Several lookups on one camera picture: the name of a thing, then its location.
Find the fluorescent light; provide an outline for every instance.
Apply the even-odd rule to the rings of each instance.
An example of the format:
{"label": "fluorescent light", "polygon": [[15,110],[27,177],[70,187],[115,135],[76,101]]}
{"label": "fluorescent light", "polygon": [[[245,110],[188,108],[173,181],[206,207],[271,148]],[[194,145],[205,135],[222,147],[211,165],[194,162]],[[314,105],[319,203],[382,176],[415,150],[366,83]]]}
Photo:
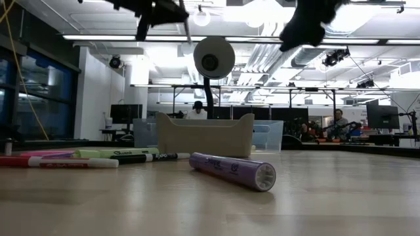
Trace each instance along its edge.
{"label": "fluorescent light", "polygon": [[274,37],[225,37],[230,43],[255,42],[255,43],[279,43],[278,38]]}
{"label": "fluorescent light", "polygon": [[132,85],[134,87],[146,87],[146,88],[171,88],[172,85]]}
{"label": "fluorescent light", "polygon": [[337,43],[344,45],[377,44],[378,39],[324,39],[322,43]]}
{"label": "fluorescent light", "polygon": [[286,90],[289,90],[289,89],[292,89],[292,88],[290,88],[290,87],[260,87],[260,89],[286,89]]}
{"label": "fluorescent light", "polygon": [[[175,104],[185,104],[186,102],[175,102]],[[156,104],[173,105],[174,102],[156,102]]]}
{"label": "fluorescent light", "polygon": [[256,86],[221,86],[222,89],[257,89]]}
{"label": "fluorescent light", "polygon": [[420,45],[420,39],[391,39],[387,44]]}
{"label": "fluorescent light", "polygon": [[[201,40],[205,39],[206,37],[204,36],[191,36],[191,40],[194,42],[200,42]],[[158,36],[158,35],[151,35],[151,36],[146,36],[146,41],[180,41],[180,42],[184,42],[187,41],[187,37],[186,36]]]}
{"label": "fluorescent light", "polygon": [[134,35],[63,35],[67,40],[87,40],[87,41],[101,41],[101,40],[115,40],[115,41],[132,41],[136,40]]}
{"label": "fluorescent light", "polygon": [[339,46],[339,45],[319,45],[318,47],[313,47],[311,45],[303,45],[302,48],[304,49],[347,49],[346,46]]}

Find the computer monitor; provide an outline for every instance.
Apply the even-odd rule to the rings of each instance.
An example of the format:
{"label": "computer monitor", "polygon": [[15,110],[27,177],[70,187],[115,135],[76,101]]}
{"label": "computer monitor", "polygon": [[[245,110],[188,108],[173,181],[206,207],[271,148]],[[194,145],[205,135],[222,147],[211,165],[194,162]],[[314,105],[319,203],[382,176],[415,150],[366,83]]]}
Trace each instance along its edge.
{"label": "computer monitor", "polygon": [[230,119],[230,107],[214,107],[214,119]]}
{"label": "computer monitor", "polygon": [[271,120],[273,121],[292,121],[301,119],[307,123],[309,120],[308,108],[271,108]]}
{"label": "computer monitor", "polygon": [[249,113],[252,113],[251,107],[234,107],[234,119],[241,119],[241,117]]}
{"label": "computer monitor", "polygon": [[369,128],[400,128],[398,107],[366,105]]}
{"label": "computer monitor", "polygon": [[269,108],[254,108],[252,107],[252,113],[255,116],[256,121],[268,121],[270,119]]}
{"label": "computer monitor", "polygon": [[133,119],[142,117],[143,106],[136,105],[111,105],[113,124],[133,124]]}

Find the yellow cable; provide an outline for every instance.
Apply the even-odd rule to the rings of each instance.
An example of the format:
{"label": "yellow cable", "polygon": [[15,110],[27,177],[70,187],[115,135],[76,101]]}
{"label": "yellow cable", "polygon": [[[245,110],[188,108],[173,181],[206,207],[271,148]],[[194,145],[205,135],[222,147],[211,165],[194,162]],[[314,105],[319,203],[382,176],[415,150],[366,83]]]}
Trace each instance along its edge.
{"label": "yellow cable", "polygon": [[15,2],[16,0],[13,0],[12,1],[12,3],[10,4],[10,6],[8,7],[8,9],[6,10],[6,0],[3,2],[3,5],[5,6],[4,7],[4,9],[5,9],[5,13],[4,13],[4,15],[2,15],[1,17],[0,17],[0,24],[1,24],[1,22],[6,18],[6,16],[7,16],[7,14],[9,13],[9,11],[11,10],[11,8],[13,7],[13,5],[14,5],[14,2]]}
{"label": "yellow cable", "polygon": [[15,1],[16,1],[16,0],[13,0],[13,1],[12,1],[12,3],[10,4],[9,9],[7,9],[7,10],[6,10],[6,3],[5,3],[5,2],[3,3],[3,8],[4,8],[4,10],[5,10],[5,14],[4,14],[4,15],[0,18],[0,23],[1,23],[1,21],[2,21],[4,18],[6,18],[7,29],[8,29],[8,31],[9,31],[9,36],[10,36],[10,43],[12,44],[12,50],[13,50],[14,60],[15,60],[15,62],[16,62],[16,66],[17,66],[17,68],[18,68],[18,72],[19,72],[20,80],[21,80],[22,84],[24,85],[24,90],[25,90],[25,93],[26,93],[26,97],[28,98],[28,102],[29,102],[29,105],[30,105],[30,107],[31,107],[31,109],[32,109],[33,115],[34,115],[34,116],[35,116],[35,118],[37,119],[37,122],[38,122],[39,126],[41,127],[41,130],[42,130],[43,134],[45,135],[45,139],[47,139],[47,141],[49,141],[48,135],[47,135],[47,133],[45,132],[44,127],[42,126],[41,121],[39,120],[38,115],[37,115],[37,113],[35,112],[35,109],[34,109],[34,108],[33,108],[33,106],[32,106],[32,102],[31,102],[31,99],[30,99],[30,97],[29,97],[28,90],[26,89],[26,84],[25,84],[25,81],[24,81],[24,77],[22,76],[22,71],[20,70],[20,64],[19,64],[18,56],[16,55],[16,49],[14,48],[14,43],[13,43],[13,38],[12,38],[12,31],[11,31],[11,25],[10,25],[10,23],[9,23],[9,17],[7,17],[7,13],[10,11],[10,9],[12,8],[13,3],[14,3]]}

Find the purple marker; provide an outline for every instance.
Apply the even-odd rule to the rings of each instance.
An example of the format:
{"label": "purple marker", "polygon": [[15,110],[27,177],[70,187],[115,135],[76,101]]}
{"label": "purple marker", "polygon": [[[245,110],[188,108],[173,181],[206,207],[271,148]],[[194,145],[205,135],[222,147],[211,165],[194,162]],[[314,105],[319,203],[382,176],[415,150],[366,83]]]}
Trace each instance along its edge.
{"label": "purple marker", "polygon": [[193,153],[190,157],[190,166],[258,191],[268,191],[276,182],[274,167],[260,161]]}

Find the window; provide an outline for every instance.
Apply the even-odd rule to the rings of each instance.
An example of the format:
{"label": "window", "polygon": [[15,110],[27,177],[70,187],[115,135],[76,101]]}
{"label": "window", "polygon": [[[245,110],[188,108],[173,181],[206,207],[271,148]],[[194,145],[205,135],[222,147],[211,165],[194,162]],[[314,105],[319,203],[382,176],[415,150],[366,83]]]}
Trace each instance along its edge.
{"label": "window", "polygon": [[28,91],[61,99],[70,99],[72,75],[36,54],[22,58],[22,75]]}
{"label": "window", "polygon": [[6,119],[3,104],[5,103],[5,90],[0,89],[0,123],[3,123]]}
{"label": "window", "polygon": [[[32,106],[37,113],[47,135],[52,138],[71,138],[70,106],[36,96],[30,96]],[[32,112],[26,94],[20,93],[16,125],[26,139],[44,139],[41,127]]]}
{"label": "window", "polygon": [[0,83],[5,83],[7,74],[7,61],[0,59]]}

